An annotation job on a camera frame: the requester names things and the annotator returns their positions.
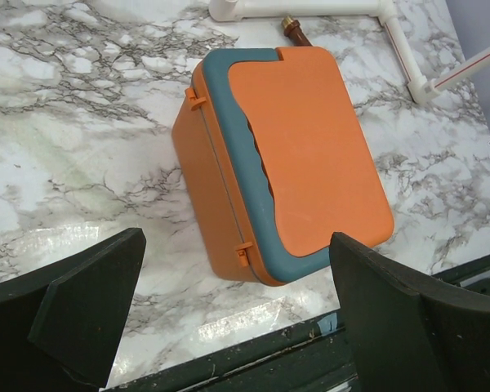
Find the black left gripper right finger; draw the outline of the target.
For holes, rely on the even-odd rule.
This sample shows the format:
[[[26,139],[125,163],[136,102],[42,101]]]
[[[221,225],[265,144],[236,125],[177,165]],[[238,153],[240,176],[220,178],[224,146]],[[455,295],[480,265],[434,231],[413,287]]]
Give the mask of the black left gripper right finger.
[[[343,233],[329,258],[363,391],[490,391],[490,296]]]

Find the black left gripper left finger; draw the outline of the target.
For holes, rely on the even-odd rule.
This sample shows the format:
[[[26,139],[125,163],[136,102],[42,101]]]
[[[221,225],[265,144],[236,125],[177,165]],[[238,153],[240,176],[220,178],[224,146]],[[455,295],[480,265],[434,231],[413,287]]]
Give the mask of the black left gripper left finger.
[[[0,391],[106,387],[145,254],[130,228],[0,283]]]

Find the orange medicine kit box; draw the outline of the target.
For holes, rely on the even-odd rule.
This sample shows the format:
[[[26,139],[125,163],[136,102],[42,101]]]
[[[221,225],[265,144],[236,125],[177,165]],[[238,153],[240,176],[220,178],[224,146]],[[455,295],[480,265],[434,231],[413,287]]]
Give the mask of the orange medicine kit box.
[[[335,232],[369,247],[387,241],[393,214],[336,60],[321,47],[270,49],[281,51],[282,63],[234,65],[229,81],[261,156],[283,248],[295,257],[328,252]],[[192,85],[203,60],[171,137],[212,271],[258,282],[238,258],[238,231],[215,159],[223,149],[212,148],[207,133],[216,122],[204,121],[208,100]]]

